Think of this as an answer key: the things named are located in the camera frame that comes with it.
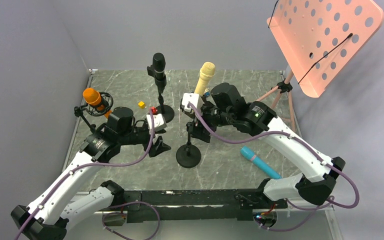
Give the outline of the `black round-base clip stand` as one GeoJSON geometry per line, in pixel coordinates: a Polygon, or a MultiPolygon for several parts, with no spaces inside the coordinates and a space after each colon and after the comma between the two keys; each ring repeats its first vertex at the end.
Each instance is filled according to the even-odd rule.
{"type": "Polygon", "coordinates": [[[187,169],[196,167],[201,161],[201,151],[199,148],[192,144],[192,132],[193,132],[193,123],[188,122],[186,124],[187,130],[187,141],[186,144],[181,145],[176,151],[176,161],[177,163],[187,169]]]}

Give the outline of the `blue microphone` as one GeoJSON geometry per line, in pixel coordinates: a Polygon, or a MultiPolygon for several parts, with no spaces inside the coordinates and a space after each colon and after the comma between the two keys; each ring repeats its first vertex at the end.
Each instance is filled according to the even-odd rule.
{"type": "Polygon", "coordinates": [[[273,168],[271,168],[265,161],[263,161],[257,154],[247,146],[243,146],[240,149],[241,155],[252,162],[255,166],[257,166],[260,170],[262,170],[265,174],[267,174],[271,179],[281,179],[281,175],[278,174],[273,168]]]}

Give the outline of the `cream yellow microphone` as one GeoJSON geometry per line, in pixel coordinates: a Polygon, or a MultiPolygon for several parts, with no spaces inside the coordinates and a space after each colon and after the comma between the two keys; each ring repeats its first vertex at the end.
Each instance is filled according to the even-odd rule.
{"type": "Polygon", "coordinates": [[[210,80],[215,75],[216,66],[212,62],[205,62],[199,70],[198,82],[194,93],[203,96],[210,80]]]}

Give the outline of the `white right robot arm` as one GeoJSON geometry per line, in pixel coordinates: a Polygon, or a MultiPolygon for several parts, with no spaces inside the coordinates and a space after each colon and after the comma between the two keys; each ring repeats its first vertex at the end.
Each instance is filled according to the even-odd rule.
{"type": "Polygon", "coordinates": [[[261,101],[246,102],[232,84],[216,85],[210,96],[213,101],[204,100],[198,93],[183,94],[180,108],[194,119],[190,128],[193,138],[208,143],[217,127],[232,126],[252,139],[263,139],[301,171],[295,176],[265,179],[255,195],[260,207],[268,208],[275,201],[288,198],[302,198],[321,206],[329,199],[345,166],[342,158],[318,153],[273,109],[261,101]]]}

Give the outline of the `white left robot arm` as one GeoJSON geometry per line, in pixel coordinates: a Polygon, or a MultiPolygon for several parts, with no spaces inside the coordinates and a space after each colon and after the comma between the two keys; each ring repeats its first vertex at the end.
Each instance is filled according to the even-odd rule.
{"type": "Polygon", "coordinates": [[[156,132],[167,123],[161,113],[150,111],[141,127],[134,122],[130,108],[118,107],[107,122],[94,129],[74,159],[61,175],[28,205],[17,205],[11,217],[18,235],[30,240],[62,240],[74,226],[104,209],[123,212],[125,206],[140,204],[140,196],[126,193],[112,180],[104,181],[95,190],[75,199],[81,186],[104,167],[123,146],[143,145],[144,157],[155,157],[170,149],[156,132]]]}

